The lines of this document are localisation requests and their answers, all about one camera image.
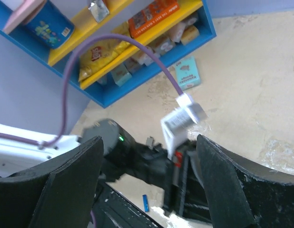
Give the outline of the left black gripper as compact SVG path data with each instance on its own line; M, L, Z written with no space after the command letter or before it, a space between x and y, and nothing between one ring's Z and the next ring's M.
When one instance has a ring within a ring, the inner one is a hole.
M162 209L165 216L172 213L192 220L211 222L204 188L194 172L196 141L186 141L175 150L166 168Z

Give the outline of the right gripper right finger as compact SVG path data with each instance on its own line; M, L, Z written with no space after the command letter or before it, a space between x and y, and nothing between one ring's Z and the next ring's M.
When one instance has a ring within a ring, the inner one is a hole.
M196 142L215 228L294 228L294 175L267 168L205 136Z

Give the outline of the blue battery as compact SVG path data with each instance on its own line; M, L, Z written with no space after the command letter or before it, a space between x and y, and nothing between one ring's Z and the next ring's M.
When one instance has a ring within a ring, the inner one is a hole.
M142 199L143 199L144 211L149 212L149 203L148 203L147 195L146 194L142 195Z

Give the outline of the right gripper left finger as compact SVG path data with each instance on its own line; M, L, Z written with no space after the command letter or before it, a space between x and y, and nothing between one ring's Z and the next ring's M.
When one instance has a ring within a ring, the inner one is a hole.
M86 228L104 145L96 136L77 148L0 177L0 228Z

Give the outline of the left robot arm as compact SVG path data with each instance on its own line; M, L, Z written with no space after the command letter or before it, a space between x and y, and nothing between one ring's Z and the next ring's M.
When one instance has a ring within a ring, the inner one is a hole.
M196 150L185 128L164 127L167 148L136 143L118 125L44 163L0 177L0 228L157 228L159 224L108 186L128 173L163 188L165 212L211 222L205 200L185 202Z

